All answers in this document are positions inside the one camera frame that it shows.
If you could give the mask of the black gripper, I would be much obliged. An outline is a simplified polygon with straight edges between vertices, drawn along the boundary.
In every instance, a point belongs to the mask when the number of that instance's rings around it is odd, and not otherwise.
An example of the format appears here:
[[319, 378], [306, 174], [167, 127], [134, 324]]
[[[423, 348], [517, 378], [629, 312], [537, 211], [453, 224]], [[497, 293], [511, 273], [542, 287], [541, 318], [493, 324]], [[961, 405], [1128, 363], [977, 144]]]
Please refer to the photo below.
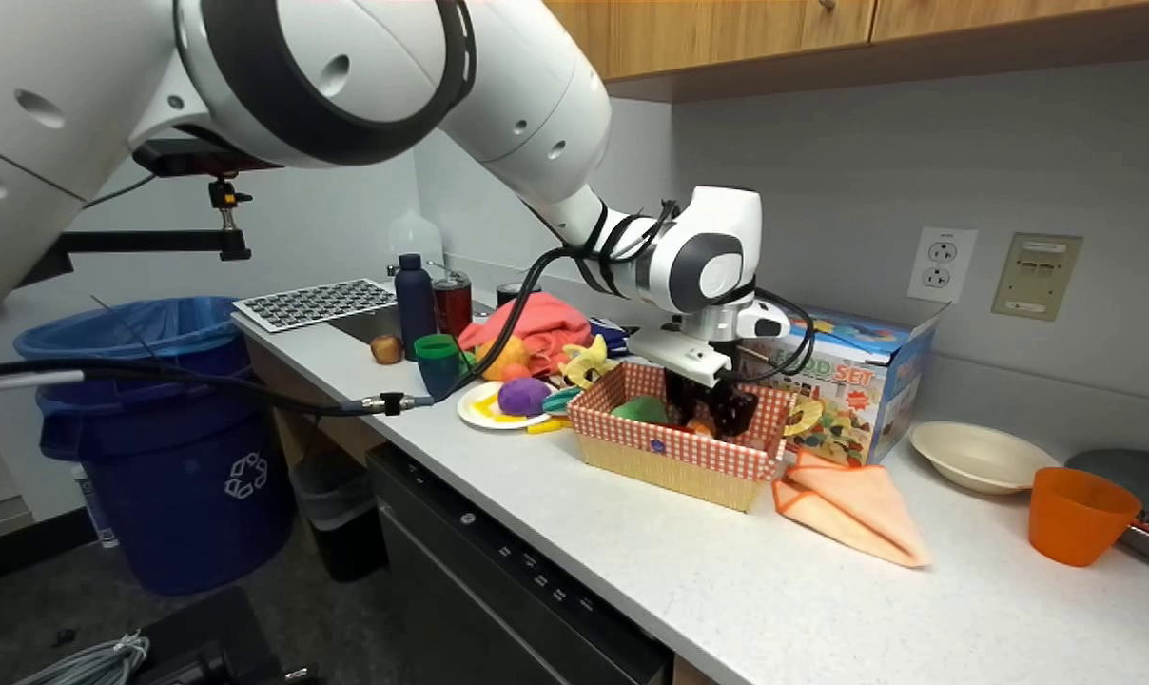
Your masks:
[[732, 375], [726, 375], [713, 389], [705, 389], [677, 375], [663, 375], [663, 380], [677, 427], [705, 416], [713, 437], [738, 437], [755, 416], [755, 397], [744, 392]]

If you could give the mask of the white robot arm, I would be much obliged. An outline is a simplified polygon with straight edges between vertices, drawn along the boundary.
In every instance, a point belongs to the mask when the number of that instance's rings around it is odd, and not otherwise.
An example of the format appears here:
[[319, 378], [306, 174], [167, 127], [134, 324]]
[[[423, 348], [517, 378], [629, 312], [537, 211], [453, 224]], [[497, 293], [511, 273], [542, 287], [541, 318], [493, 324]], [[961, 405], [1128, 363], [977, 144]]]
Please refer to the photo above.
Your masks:
[[559, 238], [590, 288], [668, 312], [635, 349], [741, 436], [755, 397], [726, 349], [791, 326], [755, 297], [760, 200], [608, 207], [590, 188], [608, 120], [542, 0], [0, 0], [0, 304], [167, 131], [253, 168], [365, 168], [442, 134]]

